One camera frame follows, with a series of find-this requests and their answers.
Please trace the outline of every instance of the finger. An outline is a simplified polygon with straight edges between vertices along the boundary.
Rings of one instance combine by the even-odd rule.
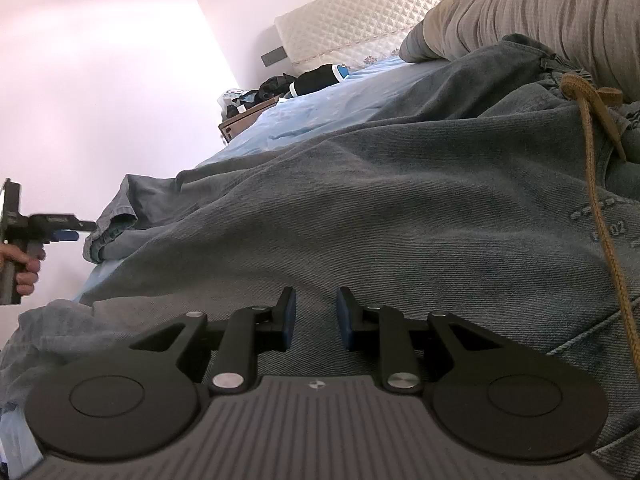
[[[31,260],[31,257],[28,254],[23,253],[15,245],[4,244],[0,246],[0,252],[5,259],[13,260],[18,264],[26,264]]]
[[[18,285],[35,285],[38,282],[38,275],[33,272],[19,272],[15,275],[15,283]]]
[[[15,287],[15,290],[21,296],[28,296],[30,294],[33,294],[35,288],[33,285],[18,285],[17,287]]]
[[[40,260],[29,260],[29,263],[24,266],[27,272],[40,272]]]

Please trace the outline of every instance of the pillow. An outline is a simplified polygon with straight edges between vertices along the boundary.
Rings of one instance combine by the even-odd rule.
[[[640,0],[442,0],[424,18],[424,44],[414,29],[400,54],[453,60],[516,32],[640,100]]]

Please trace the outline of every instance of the diamond quilted pattern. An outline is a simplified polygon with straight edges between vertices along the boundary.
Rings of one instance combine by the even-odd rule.
[[[363,59],[358,46],[375,42],[376,51],[382,44],[397,48],[402,42],[398,33],[409,31],[440,1],[316,0],[276,18],[275,24],[292,63],[309,66],[307,61],[331,58],[354,65],[348,51]],[[388,36],[388,41],[377,41]],[[332,56],[337,50],[346,57]]]

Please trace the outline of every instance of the gray ribbed surface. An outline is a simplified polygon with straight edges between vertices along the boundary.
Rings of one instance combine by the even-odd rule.
[[[266,377],[220,397],[173,446],[103,466],[47,458],[26,480],[610,480],[587,456],[552,466],[492,462],[450,440],[419,399],[369,376]]]

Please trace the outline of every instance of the denim fabric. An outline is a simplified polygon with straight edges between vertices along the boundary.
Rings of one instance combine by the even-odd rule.
[[[20,316],[0,354],[4,409],[71,359],[188,310],[222,319],[273,303],[284,285],[298,290],[293,346],[261,357],[261,373],[373,372],[342,348],[335,291],[347,285],[417,319],[450,310],[590,371],[610,403],[596,455],[631,478],[640,395],[594,236],[580,113],[557,88],[569,69],[509,36],[425,76],[367,123],[175,179],[128,176],[86,251],[126,259],[82,304]],[[638,306],[640,160],[609,179],[612,146],[595,129],[598,193]],[[623,142],[639,136],[627,129]],[[3,421],[10,442],[20,428]]]

